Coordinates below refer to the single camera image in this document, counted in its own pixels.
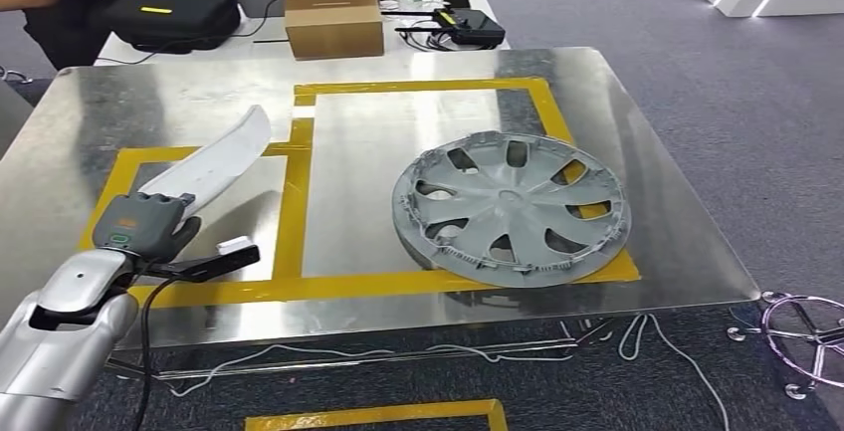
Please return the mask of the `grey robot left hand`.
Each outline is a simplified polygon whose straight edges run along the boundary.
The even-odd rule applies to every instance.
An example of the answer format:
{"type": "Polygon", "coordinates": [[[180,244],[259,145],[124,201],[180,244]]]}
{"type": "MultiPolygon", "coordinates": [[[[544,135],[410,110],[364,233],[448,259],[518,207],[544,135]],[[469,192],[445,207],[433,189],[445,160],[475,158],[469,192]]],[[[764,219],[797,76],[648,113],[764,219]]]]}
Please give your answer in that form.
{"type": "Polygon", "coordinates": [[[97,248],[120,250],[146,261],[169,263],[198,234],[202,219],[187,217],[194,196],[135,192],[116,196],[96,224],[97,248]]]}

